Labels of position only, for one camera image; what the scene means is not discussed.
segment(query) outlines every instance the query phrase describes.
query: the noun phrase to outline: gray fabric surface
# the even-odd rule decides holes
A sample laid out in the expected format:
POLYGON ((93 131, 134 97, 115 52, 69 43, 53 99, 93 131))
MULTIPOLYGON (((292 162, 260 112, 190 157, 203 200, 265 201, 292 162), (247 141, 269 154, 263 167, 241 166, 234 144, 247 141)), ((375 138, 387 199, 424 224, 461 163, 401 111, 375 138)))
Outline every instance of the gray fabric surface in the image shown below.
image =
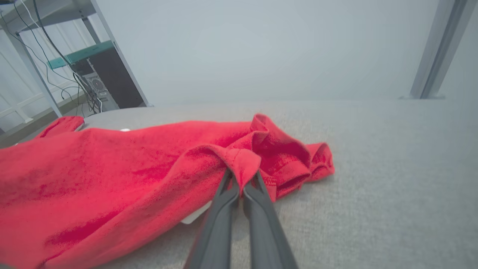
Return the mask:
MULTIPOLYGON (((478 266, 476 109, 445 100, 231 103, 105 112, 85 128, 249 121, 256 112, 334 154, 334 176, 275 203, 300 268, 478 266)), ((182 268, 199 225, 179 224, 100 268, 182 268)), ((233 229, 232 268, 249 268, 242 211, 233 229)))

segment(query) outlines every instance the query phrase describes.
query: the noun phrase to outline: white wall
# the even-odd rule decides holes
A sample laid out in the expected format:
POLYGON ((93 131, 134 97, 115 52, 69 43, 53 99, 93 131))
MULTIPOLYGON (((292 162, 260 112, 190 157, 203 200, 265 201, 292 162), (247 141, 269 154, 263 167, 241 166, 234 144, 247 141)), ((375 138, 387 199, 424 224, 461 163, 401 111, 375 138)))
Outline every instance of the white wall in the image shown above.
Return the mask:
MULTIPOLYGON (((95 28, 100 41, 103 42, 109 40, 108 34, 99 21, 98 15, 94 14, 90 16, 89 19, 95 28)), ((58 49, 65 55, 95 44, 93 38, 81 20, 50 25, 45 27, 45 29, 58 49)), ((41 30, 34 29, 33 32, 35 33, 38 42, 44 48, 45 54, 49 60, 59 57, 58 53, 49 44, 41 30)), ((19 103, 41 93, 40 88, 34 82, 18 53, 8 40, 6 36, 7 34, 8 33, 4 29, 0 30, 0 112, 11 107, 6 99, 11 99, 15 103, 19 103)), ((46 62, 45 56, 35 41, 33 34, 30 31, 25 31, 20 35, 23 41, 34 50, 35 54, 42 61, 46 62)), ((32 53, 31 55, 46 82, 45 65, 32 53)), ((66 78, 73 79, 73 75, 67 67, 58 68, 55 69, 55 71, 66 78)), ((48 70, 48 78, 51 83, 61 88, 75 85, 75 83, 54 74, 51 70, 48 70)), ((60 94, 61 91, 57 87, 48 82, 47 85, 57 102, 63 100, 60 94)), ((66 91, 71 95, 77 94, 77 88, 69 88, 66 89, 66 91)), ((63 94, 63 97, 69 98, 66 93, 63 94)), ((48 108, 50 108, 50 105, 47 100, 45 97, 41 97, 24 106, 23 110, 28 116, 33 117, 48 108)), ((13 112, 5 117, 0 117, 0 128, 3 131, 8 131, 22 122, 23 119, 16 112, 13 112)))
POLYGON ((408 96, 438 0, 96 0, 156 106, 408 96))
POLYGON ((478 102, 478 5, 458 45, 438 95, 476 106, 478 102))

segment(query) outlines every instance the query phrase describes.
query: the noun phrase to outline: gray tabletop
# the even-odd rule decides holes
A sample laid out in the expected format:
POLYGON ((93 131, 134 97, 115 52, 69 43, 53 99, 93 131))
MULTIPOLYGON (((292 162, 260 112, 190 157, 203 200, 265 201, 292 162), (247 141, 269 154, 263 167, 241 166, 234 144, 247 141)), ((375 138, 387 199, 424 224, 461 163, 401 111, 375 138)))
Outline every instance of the gray tabletop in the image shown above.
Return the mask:
MULTIPOLYGON (((336 173, 277 201, 300 268, 476 268, 478 115, 445 100, 225 103, 124 109, 85 128, 265 113, 305 143, 325 141, 336 173)), ((200 221, 179 224, 106 268, 182 268, 200 221)), ((233 221, 232 268, 248 268, 248 221, 233 221)))

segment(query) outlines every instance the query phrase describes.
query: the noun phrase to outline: white tag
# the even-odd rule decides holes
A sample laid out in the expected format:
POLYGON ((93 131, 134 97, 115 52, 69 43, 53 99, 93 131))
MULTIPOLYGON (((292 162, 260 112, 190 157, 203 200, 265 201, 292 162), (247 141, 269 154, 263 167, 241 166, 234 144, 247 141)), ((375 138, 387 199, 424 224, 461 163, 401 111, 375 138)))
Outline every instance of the white tag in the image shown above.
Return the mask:
POLYGON ((183 220, 181 220, 184 224, 191 224, 195 219, 197 219, 202 213, 204 213, 210 206, 212 201, 207 202, 203 207, 194 211, 191 215, 187 216, 183 220))

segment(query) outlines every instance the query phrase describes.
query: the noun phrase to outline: red cloth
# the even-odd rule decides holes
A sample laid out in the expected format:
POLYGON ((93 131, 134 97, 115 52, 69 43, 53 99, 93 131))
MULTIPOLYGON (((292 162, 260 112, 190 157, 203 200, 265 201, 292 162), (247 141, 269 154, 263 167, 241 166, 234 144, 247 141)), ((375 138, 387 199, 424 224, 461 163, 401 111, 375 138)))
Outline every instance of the red cloth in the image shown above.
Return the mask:
POLYGON ((241 189, 260 168, 273 201, 334 172, 327 144, 304 145, 261 114, 70 131, 0 150, 0 263, 88 268, 125 255, 210 201, 226 166, 241 189))

